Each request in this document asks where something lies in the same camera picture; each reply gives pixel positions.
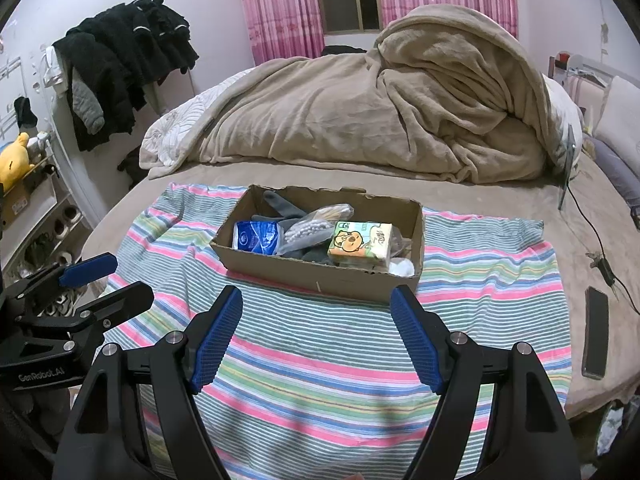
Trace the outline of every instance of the window frame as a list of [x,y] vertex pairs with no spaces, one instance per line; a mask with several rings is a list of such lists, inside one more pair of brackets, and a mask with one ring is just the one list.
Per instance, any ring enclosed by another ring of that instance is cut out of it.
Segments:
[[[362,4],[360,0],[356,0],[356,10],[358,13],[358,24],[360,28],[355,28],[351,30],[336,30],[336,31],[327,31],[326,26],[326,16],[324,15],[324,0],[318,0],[318,4],[320,7],[320,16],[322,18],[322,30],[326,36],[340,36],[342,34],[372,34],[374,32],[380,32],[382,28],[364,28],[362,23]],[[376,7],[378,9],[378,25],[382,23],[382,9],[380,7],[380,0],[376,0]]]

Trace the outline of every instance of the cardboard box on shelf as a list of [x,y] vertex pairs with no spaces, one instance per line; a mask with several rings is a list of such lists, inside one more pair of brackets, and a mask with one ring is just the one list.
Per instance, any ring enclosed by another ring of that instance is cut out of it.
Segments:
[[[400,229],[403,237],[412,240],[411,260],[415,274],[410,278],[402,278],[375,270],[327,266],[233,249],[236,222],[250,220],[254,214],[277,216],[263,199],[266,190],[275,191],[307,212],[327,205],[347,203],[354,208],[351,221],[393,224]],[[424,257],[424,218],[422,207],[414,200],[370,195],[363,189],[342,188],[338,191],[297,186],[283,189],[249,186],[218,229],[211,247],[222,264],[233,272],[322,294],[388,304],[391,291],[396,286],[408,285],[415,291],[418,285]]]
[[17,182],[2,201],[2,228],[6,229],[15,218],[29,205],[31,193],[27,190],[23,180]]

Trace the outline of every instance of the gray sleeve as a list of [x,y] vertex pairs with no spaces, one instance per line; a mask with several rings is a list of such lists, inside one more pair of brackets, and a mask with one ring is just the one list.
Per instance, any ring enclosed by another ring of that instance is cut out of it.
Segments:
[[71,90],[74,112],[86,126],[87,132],[95,135],[104,126],[104,113],[97,97],[75,68],[72,69]]

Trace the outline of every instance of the striped blanket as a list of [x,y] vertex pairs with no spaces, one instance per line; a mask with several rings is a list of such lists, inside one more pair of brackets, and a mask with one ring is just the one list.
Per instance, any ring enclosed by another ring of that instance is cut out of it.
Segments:
[[[388,307],[321,296],[228,272],[209,242],[239,187],[171,184],[135,220],[106,292],[135,280],[151,310],[106,333],[148,346],[207,310],[224,285],[244,314],[216,379],[196,396],[233,479],[402,478],[438,397],[418,381]],[[542,222],[424,210],[419,301],[483,345],[530,342],[562,403],[571,378],[569,315]],[[482,386],[459,475],[475,469],[492,399]],[[142,390],[156,467],[170,474],[149,387]]]

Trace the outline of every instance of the beige blanket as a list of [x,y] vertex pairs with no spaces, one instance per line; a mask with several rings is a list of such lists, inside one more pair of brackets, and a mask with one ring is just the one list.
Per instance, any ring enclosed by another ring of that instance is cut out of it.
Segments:
[[531,179],[564,147],[540,72],[518,41],[466,7],[391,23],[365,54],[264,63],[221,94],[164,166],[264,157],[318,168],[475,183]]

